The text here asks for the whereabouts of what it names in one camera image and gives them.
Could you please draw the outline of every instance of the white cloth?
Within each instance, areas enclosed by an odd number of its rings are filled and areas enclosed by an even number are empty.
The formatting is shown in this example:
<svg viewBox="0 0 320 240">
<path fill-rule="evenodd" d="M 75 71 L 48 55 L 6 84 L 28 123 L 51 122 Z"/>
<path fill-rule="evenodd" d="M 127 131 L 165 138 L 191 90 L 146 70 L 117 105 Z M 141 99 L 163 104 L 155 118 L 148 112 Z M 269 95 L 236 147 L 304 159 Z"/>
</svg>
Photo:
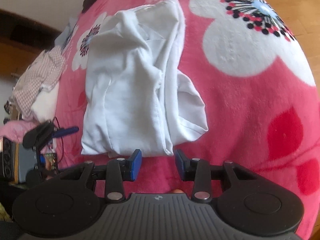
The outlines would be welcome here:
<svg viewBox="0 0 320 240">
<path fill-rule="evenodd" d="M 42 89 L 31 106 L 31 114 L 28 117 L 22 115 L 22 118 L 26 121 L 35 119 L 40 123 L 53 120 L 57 109 L 59 84 L 60 82 L 51 91 Z"/>
<path fill-rule="evenodd" d="M 172 155 L 208 130 L 199 93 L 177 69 L 184 34 L 178 0 L 104 20 L 88 54 L 82 154 Z"/>
</svg>

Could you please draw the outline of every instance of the light blue cloth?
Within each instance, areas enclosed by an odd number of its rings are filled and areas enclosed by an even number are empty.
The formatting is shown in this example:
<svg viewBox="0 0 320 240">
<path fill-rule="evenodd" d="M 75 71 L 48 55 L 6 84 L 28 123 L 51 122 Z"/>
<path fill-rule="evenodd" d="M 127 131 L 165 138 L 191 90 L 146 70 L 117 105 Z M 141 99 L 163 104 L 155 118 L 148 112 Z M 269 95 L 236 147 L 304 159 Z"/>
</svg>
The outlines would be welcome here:
<svg viewBox="0 0 320 240">
<path fill-rule="evenodd" d="M 54 40 L 55 46 L 61 46 L 63 49 L 66 46 L 66 41 L 69 39 L 69 37 L 72 35 L 73 28 L 76 26 L 76 23 L 78 21 L 78 18 L 69 18 L 68 25 L 64 29 L 64 31 Z"/>
</svg>

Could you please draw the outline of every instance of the wooden floor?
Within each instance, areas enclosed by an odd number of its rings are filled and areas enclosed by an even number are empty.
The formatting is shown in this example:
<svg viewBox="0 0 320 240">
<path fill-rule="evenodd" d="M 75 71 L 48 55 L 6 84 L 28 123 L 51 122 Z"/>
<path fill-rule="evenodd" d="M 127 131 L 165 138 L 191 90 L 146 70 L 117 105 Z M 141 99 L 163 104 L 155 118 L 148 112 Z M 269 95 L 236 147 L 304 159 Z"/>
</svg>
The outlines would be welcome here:
<svg viewBox="0 0 320 240">
<path fill-rule="evenodd" d="M 308 59 L 320 94 L 320 0 L 266 1 L 274 8 L 299 41 Z M 315 240 L 320 239 L 320 214 L 313 235 Z"/>
</svg>

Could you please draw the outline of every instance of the white flower pattern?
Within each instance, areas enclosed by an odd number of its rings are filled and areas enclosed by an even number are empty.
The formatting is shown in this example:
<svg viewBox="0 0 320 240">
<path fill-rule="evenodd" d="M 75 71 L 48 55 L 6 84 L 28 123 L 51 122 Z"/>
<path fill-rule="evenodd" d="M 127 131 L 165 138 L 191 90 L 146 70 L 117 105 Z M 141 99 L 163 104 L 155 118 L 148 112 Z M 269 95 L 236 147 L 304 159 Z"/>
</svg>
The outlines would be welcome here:
<svg viewBox="0 0 320 240">
<path fill-rule="evenodd" d="M 106 16 L 106 12 L 100 14 L 100 16 L 93 23 L 92 27 L 80 36 L 77 43 L 77 52 L 72 60 L 71 68 L 73 71 L 76 71 L 78 68 L 87 68 L 89 44 L 92 37 L 99 32 L 100 25 L 102 24 Z"/>
<path fill-rule="evenodd" d="M 277 27 L 271 28 L 270 23 L 276 20 L 280 25 L 283 23 L 276 12 L 264 0 L 248 0 L 253 18 L 246 17 L 238 2 L 240 0 L 189 1 L 193 14 L 214 19 L 203 36 L 203 51 L 208 61 L 228 75 L 249 77 L 263 72 L 280 57 L 298 78 L 315 86 L 307 59 L 290 30 L 280 26 L 280 34 Z M 271 19 L 270 23 L 264 22 L 268 28 L 262 29 L 260 15 Z"/>
</svg>

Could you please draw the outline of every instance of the pink blanket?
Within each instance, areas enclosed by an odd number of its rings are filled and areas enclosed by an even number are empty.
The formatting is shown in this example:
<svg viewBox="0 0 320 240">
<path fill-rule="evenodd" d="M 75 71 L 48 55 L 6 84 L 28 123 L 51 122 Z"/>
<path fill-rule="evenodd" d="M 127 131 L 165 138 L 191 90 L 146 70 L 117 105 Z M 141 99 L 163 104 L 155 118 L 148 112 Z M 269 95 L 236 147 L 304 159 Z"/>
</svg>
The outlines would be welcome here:
<svg viewBox="0 0 320 240">
<path fill-rule="evenodd" d="M 86 109 L 85 69 L 90 40 L 107 15 L 160 0 L 98 0 L 79 21 L 64 49 L 56 116 L 63 127 L 82 130 Z M 308 239 L 319 206 L 319 101 L 308 62 L 293 33 L 264 0 L 179 0 L 186 18 L 179 65 L 206 104 L 209 131 L 179 145 L 187 156 L 221 165 L 233 160 L 296 193 L 305 215 L 297 231 Z M 81 132 L 64 139 L 61 166 L 81 156 Z M 58 154 L 62 155 L 58 140 Z M 97 194 L 103 195 L 103 183 Z M 126 192 L 190 192 L 174 158 L 146 158 Z M 219 185 L 214 183 L 215 194 Z"/>
</svg>

